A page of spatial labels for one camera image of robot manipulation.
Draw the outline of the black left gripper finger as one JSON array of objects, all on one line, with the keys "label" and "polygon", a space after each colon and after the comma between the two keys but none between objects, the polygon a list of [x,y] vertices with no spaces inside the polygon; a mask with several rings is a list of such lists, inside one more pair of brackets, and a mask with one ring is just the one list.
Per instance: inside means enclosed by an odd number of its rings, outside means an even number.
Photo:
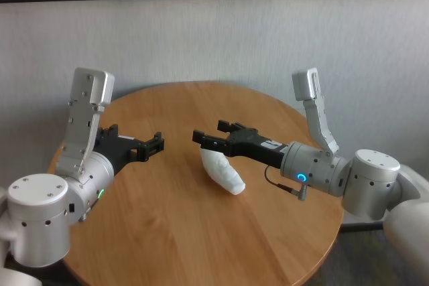
[{"label": "black left gripper finger", "polygon": [[146,162],[151,156],[164,150],[164,138],[161,132],[156,132],[154,137],[148,141],[136,141],[135,160],[138,162]]},{"label": "black left gripper finger", "polygon": [[110,127],[100,128],[100,137],[117,137],[119,134],[118,124],[113,124]]}]

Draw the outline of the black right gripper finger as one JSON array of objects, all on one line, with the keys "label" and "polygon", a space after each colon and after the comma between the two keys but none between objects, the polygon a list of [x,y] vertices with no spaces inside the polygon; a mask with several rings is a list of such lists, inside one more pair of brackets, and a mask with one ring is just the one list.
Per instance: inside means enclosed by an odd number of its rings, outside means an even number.
[{"label": "black right gripper finger", "polygon": [[245,130],[247,127],[240,123],[230,123],[224,120],[219,120],[217,125],[217,130],[224,133],[234,133],[237,131]]},{"label": "black right gripper finger", "polygon": [[201,149],[219,152],[224,155],[230,155],[231,152],[230,145],[226,139],[213,137],[199,130],[193,130],[192,141],[199,144]]}]

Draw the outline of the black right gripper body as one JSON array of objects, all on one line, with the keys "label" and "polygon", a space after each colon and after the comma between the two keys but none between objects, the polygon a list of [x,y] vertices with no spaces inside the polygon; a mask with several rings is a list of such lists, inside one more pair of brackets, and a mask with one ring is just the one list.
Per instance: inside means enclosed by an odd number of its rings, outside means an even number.
[{"label": "black right gripper body", "polygon": [[284,158],[285,143],[279,143],[261,136],[257,129],[245,128],[230,132],[226,138],[229,157],[243,156],[264,163],[274,168],[280,168]]}]

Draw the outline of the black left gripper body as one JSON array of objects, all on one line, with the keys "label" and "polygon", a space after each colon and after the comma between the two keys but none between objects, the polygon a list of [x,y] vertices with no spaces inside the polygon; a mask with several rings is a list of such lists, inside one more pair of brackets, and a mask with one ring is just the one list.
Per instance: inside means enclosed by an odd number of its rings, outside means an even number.
[{"label": "black left gripper body", "polygon": [[113,167],[114,175],[117,175],[128,163],[135,160],[135,148],[138,139],[132,137],[100,137],[100,128],[97,130],[94,152],[100,153]]}]

